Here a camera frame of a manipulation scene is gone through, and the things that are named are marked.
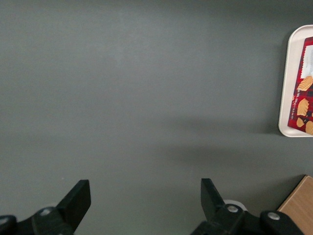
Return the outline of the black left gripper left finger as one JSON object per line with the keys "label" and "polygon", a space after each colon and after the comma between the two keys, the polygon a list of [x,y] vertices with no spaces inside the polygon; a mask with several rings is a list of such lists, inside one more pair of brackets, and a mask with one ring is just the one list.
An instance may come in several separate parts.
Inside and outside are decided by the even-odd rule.
{"label": "black left gripper left finger", "polygon": [[73,235],[91,205],[89,180],[80,180],[55,207],[45,207],[18,222],[0,217],[2,235]]}

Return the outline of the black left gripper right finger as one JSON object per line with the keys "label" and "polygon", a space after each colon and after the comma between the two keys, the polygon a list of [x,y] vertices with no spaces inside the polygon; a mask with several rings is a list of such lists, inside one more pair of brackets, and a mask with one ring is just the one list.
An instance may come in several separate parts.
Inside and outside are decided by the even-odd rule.
{"label": "black left gripper right finger", "polygon": [[285,213],[263,211],[256,217],[233,203],[225,203],[209,178],[201,179],[201,206],[206,217],[193,235],[302,235]]}

